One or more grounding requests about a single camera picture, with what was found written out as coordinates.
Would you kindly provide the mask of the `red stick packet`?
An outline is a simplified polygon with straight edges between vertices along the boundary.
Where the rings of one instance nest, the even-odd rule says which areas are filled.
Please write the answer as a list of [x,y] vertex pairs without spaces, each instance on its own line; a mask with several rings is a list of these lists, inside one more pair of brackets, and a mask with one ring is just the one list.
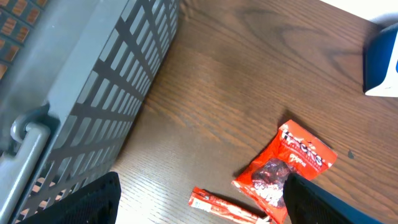
[[194,187],[188,201],[189,206],[239,224],[271,224],[270,217],[261,218],[233,203],[223,200],[206,190]]

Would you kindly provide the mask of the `red snack bag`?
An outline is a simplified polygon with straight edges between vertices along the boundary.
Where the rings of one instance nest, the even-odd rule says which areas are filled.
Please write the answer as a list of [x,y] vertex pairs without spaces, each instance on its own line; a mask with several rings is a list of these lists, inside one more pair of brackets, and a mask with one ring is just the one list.
[[232,184],[251,197],[273,221],[283,223],[287,216],[283,189],[288,175],[297,173],[312,180],[329,169],[336,159],[335,151],[289,120]]

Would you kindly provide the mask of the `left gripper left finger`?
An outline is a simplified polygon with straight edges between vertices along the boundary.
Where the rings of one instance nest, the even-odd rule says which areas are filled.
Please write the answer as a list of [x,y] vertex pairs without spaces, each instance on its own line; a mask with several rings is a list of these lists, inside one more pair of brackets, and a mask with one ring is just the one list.
[[119,176],[116,172],[108,172],[71,196],[21,223],[115,224],[120,198]]

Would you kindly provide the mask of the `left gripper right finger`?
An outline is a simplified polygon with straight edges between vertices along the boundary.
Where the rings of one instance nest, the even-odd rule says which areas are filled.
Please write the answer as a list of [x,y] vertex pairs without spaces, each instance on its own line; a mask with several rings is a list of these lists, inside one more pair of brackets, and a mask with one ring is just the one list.
[[296,173],[285,181],[283,198],[292,223],[381,224]]

